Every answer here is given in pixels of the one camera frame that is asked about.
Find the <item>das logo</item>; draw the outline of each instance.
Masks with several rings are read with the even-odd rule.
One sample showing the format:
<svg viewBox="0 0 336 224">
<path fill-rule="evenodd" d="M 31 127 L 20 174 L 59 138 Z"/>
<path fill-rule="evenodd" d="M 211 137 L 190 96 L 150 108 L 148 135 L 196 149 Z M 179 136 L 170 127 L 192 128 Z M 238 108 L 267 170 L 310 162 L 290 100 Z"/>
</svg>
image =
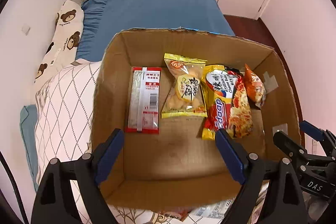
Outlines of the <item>das logo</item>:
<svg viewBox="0 0 336 224">
<path fill-rule="evenodd" d="M 170 61 L 170 64 L 174 67 L 179 69 L 180 67 L 182 67 L 184 64 L 182 62 L 179 61 Z"/>
<path fill-rule="evenodd" d="M 316 189 L 316 190 L 318 190 L 318 191 L 320 191 L 320 190 L 322 189 L 322 186 L 319 186 L 319 187 L 318 187 L 318 185 L 317 185 L 317 184 L 314 184 L 312 181 L 309 182 L 308 187 L 310 187 L 310 188 L 312 188 L 312 189 Z"/>
</svg>

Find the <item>wall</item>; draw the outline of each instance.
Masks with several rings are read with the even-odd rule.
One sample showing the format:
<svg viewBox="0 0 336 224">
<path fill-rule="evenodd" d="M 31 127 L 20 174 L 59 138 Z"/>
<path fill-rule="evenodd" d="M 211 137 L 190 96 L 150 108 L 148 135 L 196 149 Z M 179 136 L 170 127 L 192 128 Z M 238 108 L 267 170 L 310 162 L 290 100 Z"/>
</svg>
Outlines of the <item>wall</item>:
<svg viewBox="0 0 336 224">
<path fill-rule="evenodd" d="M 261 19 L 286 59 L 303 118 L 336 133 L 335 7 L 330 0 L 269 0 Z M 311 150 L 308 136 L 306 146 Z"/>
<path fill-rule="evenodd" d="M 35 73 L 54 32 L 55 15 L 65 0 L 9 0 L 0 14 L 0 150 L 20 189 L 28 219 L 35 191 L 26 163 L 20 135 L 20 110 L 30 104 Z M 26 36 L 24 24 L 31 27 Z M 0 166 L 0 188 L 9 204 L 20 215 L 10 181 Z"/>
</svg>

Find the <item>red and white package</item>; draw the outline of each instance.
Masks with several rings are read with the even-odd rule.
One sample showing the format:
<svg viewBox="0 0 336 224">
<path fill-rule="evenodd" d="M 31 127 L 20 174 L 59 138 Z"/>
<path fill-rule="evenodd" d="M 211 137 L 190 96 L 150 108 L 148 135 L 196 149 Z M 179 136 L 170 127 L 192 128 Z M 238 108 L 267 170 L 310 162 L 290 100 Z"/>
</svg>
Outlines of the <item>red and white package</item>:
<svg viewBox="0 0 336 224">
<path fill-rule="evenodd" d="M 161 68 L 135 67 L 126 132 L 158 134 Z"/>
</svg>

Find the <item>blue bed sheet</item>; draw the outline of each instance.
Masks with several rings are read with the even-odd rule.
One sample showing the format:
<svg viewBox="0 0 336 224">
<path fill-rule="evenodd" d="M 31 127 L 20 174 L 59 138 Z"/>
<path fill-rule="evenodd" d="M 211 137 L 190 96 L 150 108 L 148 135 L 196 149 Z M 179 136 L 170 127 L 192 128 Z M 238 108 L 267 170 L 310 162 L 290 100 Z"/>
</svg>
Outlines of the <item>blue bed sheet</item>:
<svg viewBox="0 0 336 224">
<path fill-rule="evenodd" d="M 37 122 L 37 109 L 35 105 L 24 106 L 20 112 L 20 131 L 26 149 L 27 163 L 35 191 L 38 189 L 36 176 L 38 173 L 37 152 L 35 144 L 35 125 Z"/>
<path fill-rule="evenodd" d="M 102 60 L 113 36 L 131 28 L 189 28 L 235 35 L 216 0 L 87 0 L 76 59 Z"/>
</svg>

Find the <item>white pillow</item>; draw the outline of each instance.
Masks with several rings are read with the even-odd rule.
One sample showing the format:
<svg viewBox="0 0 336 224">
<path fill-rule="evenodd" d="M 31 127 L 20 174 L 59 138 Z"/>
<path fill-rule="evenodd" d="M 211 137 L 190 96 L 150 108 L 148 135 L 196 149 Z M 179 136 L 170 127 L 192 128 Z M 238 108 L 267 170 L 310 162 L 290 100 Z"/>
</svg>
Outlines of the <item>white pillow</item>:
<svg viewBox="0 0 336 224">
<path fill-rule="evenodd" d="M 46 81 L 75 60 L 83 20 L 83 10 L 71 0 L 67 0 L 57 13 L 55 34 L 35 76 L 34 100 Z"/>
</svg>

